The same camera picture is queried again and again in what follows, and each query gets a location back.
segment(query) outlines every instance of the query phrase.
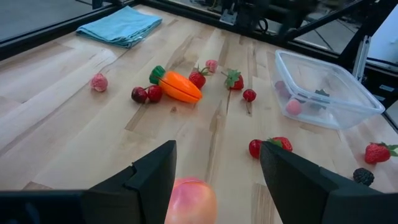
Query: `red strawberry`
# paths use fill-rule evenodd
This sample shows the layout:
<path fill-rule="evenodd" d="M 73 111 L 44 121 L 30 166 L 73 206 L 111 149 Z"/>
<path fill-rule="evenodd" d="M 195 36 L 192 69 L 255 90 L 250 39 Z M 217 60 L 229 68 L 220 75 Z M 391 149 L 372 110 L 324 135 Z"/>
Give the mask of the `red strawberry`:
<path fill-rule="evenodd" d="M 289 152 L 293 151 L 292 144 L 285 137 L 273 137 L 268 139 L 268 141 L 281 147 L 282 149 L 288 150 Z"/>
<path fill-rule="evenodd" d="M 243 89 L 243 77 L 241 76 L 241 72 L 238 70 L 229 70 L 227 74 L 227 78 L 225 80 L 225 85 L 228 89 L 231 90 L 241 90 Z"/>
<path fill-rule="evenodd" d="M 201 88 L 205 85 L 205 83 L 206 83 L 205 75 L 208 75 L 207 70 L 208 70 L 208 68 L 205 67 L 204 69 L 202 69 L 202 70 L 199 72 L 199 67 L 198 67 L 198 68 L 194 69 L 194 70 L 191 72 L 191 74 L 189 75 L 189 78 L 188 78 L 188 79 L 189 79 L 195 86 L 197 86 L 198 89 L 201 89 Z"/>
<path fill-rule="evenodd" d="M 137 103 L 145 103 L 147 100 L 147 92 L 143 87 L 135 87 L 132 89 L 131 98 Z"/>
<path fill-rule="evenodd" d="M 249 143 L 250 155 L 256 159 L 260 158 L 261 140 L 255 139 Z"/>
<path fill-rule="evenodd" d="M 256 99 L 257 93 L 254 90 L 247 89 L 243 92 L 243 98 L 247 102 L 252 102 L 253 100 Z"/>
<path fill-rule="evenodd" d="M 162 98 L 162 88 L 158 85 L 148 87 L 148 99 L 153 103 L 157 103 Z"/>
<path fill-rule="evenodd" d="M 371 142 L 366 146 L 365 162 L 368 164 L 375 164 L 377 162 L 386 162 L 391 156 L 398 156 L 395 149 L 398 145 L 386 145 L 386 143 Z"/>

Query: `pink raspberry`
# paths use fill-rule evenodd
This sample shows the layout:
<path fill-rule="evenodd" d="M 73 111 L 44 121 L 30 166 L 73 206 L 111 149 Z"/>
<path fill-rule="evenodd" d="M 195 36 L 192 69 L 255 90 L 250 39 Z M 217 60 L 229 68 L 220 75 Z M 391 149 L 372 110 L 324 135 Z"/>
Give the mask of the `pink raspberry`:
<path fill-rule="evenodd" d="M 91 79 L 90 86 L 94 90 L 102 92 L 106 90 L 106 87 L 108 87 L 108 81 L 103 74 L 98 73 Z"/>
<path fill-rule="evenodd" d="M 217 70 L 218 62 L 216 60 L 207 60 L 205 65 L 209 68 L 209 72 L 215 73 Z"/>

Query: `plastic container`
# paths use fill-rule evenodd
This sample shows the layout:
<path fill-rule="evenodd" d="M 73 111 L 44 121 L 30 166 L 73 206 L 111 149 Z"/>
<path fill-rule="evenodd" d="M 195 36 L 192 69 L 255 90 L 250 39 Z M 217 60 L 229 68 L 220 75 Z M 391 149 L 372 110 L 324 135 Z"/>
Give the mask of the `plastic container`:
<path fill-rule="evenodd" d="M 272 84 L 282 113 L 333 129 L 355 126 L 385 108 L 340 66 L 277 50 Z"/>

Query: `metal frame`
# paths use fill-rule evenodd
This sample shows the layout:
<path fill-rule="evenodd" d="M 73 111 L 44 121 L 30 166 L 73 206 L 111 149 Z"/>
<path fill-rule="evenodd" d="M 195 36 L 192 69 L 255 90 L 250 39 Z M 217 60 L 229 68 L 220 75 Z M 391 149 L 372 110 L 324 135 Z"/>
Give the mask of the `metal frame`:
<path fill-rule="evenodd" d="M 372 2 L 373 0 L 359 0 L 358 2 L 352 3 L 341 11 L 334 12 L 328 16 L 321 18 L 320 20 L 311 22 L 303 27 L 298 28 L 292 32 L 288 32 L 286 39 L 281 41 L 274 35 L 264 34 L 263 32 L 254 31 L 249 32 L 247 29 L 242 29 L 236 26 L 230 26 L 219 21 L 220 17 L 211 13 L 206 13 L 198 9 L 194 9 L 188 6 L 177 4 L 172 1 L 167 0 L 135 0 L 134 2 L 119 1 L 120 3 L 129 4 L 130 6 L 135 6 L 137 4 L 144 4 L 146 6 L 154 7 L 163 11 L 171 12 L 173 14 L 187 17 L 195 21 L 199 21 L 211 26 L 218 27 L 220 29 L 228 30 L 230 32 L 235 32 L 247 37 L 251 37 L 256 40 L 267 42 L 278 47 L 293 50 L 295 52 L 308 55 L 320 60 L 335 63 L 341 65 L 349 71 L 353 71 L 354 61 L 356 54 L 358 52 L 359 45 L 363 40 L 365 35 L 372 36 L 382 22 L 391 13 L 394 6 L 398 3 L 398 0 L 379 0 L 378 4 Z M 306 44 L 297 40 L 302 34 L 305 34 L 311 30 L 316 29 L 330 21 L 333 21 L 340 16 L 350 13 L 358 7 L 370 7 L 369 16 L 366 18 L 363 25 L 348 43 L 346 48 L 341 54 L 332 52 L 330 50 L 321 49 L 310 44 Z M 25 50 L 29 50 L 33 47 L 46 43 L 52 39 L 63 36 L 67 33 L 73 32 L 79 26 L 98 20 L 104 16 L 107 16 L 118 9 L 122 8 L 122 5 L 110 5 L 97 9 L 88 14 L 70 19 L 64 22 L 53 24 L 48 27 L 33 30 L 25 34 L 21 34 L 17 37 L 11 37 L 6 40 L 0 41 L 0 60 L 11 57 L 13 55 L 19 54 Z M 366 63 L 364 66 L 364 73 L 366 76 L 363 79 L 364 86 L 373 94 L 383 96 L 385 98 L 382 101 L 383 105 L 388 108 L 391 104 L 398 99 L 398 91 L 386 92 L 380 89 L 382 83 L 397 83 L 398 72 L 389 70 L 378 65 L 373 65 L 371 63 Z"/>

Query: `folded cloth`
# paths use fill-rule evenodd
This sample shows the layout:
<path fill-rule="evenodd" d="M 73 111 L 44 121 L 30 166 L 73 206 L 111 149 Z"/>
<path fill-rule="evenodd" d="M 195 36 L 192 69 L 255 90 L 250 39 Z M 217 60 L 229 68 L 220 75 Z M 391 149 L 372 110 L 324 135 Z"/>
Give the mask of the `folded cloth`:
<path fill-rule="evenodd" d="M 126 6 L 100 20 L 82 25 L 76 33 L 108 44 L 131 48 L 161 22 L 162 18 L 158 16 L 144 15 Z"/>

